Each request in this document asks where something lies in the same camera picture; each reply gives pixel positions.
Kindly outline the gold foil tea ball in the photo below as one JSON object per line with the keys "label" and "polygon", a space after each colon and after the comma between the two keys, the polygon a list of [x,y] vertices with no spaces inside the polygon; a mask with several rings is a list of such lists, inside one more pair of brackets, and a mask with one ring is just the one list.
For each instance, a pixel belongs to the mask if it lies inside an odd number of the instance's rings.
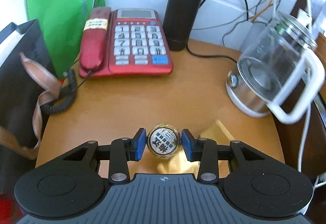
{"label": "gold foil tea ball", "polygon": [[156,125],[146,137],[148,150],[160,159],[170,159],[181,148],[182,137],[179,130],[170,124]]}

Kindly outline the wooden nightstand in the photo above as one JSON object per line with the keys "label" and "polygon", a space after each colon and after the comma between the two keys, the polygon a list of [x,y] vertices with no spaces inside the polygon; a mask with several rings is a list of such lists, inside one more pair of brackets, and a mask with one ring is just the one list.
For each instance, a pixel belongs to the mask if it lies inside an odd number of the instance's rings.
{"label": "wooden nightstand", "polygon": [[174,70],[167,76],[88,79],[65,112],[49,117],[38,166],[86,141],[108,145],[133,137],[139,128],[150,131],[166,123],[198,136],[220,120],[232,136],[283,161],[273,118],[254,119],[236,108],[225,81],[240,52],[191,40],[189,50],[174,52]]}

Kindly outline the red desk telephone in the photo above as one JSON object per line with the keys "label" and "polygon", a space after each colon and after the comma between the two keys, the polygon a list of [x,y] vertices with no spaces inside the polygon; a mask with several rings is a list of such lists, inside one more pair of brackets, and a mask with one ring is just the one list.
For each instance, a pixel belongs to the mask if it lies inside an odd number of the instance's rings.
{"label": "red desk telephone", "polygon": [[90,12],[81,39],[80,77],[168,75],[173,68],[157,11],[96,7]]}

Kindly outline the glass electric kettle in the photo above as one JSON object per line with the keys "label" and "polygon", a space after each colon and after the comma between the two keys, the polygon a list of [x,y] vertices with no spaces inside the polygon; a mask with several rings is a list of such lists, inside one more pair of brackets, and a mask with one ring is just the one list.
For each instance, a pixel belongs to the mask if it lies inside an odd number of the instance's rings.
{"label": "glass electric kettle", "polygon": [[[277,13],[228,73],[226,90],[233,104],[251,117],[273,113],[283,124],[300,120],[325,80],[317,44],[308,28],[289,14]],[[286,113],[281,105],[306,72],[307,84]]]}

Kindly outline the black paper shopping bag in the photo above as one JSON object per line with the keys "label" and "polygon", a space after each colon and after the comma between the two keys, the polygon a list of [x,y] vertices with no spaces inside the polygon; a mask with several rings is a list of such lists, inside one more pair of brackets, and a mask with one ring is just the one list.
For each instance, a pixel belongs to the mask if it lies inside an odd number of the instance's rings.
{"label": "black paper shopping bag", "polygon": [[1,195],[12,196],[17,180],[35,166],[42,134],[33,114],[43,88],[26,71],[21,55],[54,73],[37,19],[1,31]]}

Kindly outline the black thermos bottle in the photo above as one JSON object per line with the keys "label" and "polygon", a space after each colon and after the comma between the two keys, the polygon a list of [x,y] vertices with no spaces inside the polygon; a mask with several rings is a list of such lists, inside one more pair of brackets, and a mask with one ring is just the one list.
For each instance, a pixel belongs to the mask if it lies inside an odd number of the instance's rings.
{"label": "black thermos bottle", "polygon": [[171,51],[183,50],[195,22],[201,0],[168,0],[163,30]]}

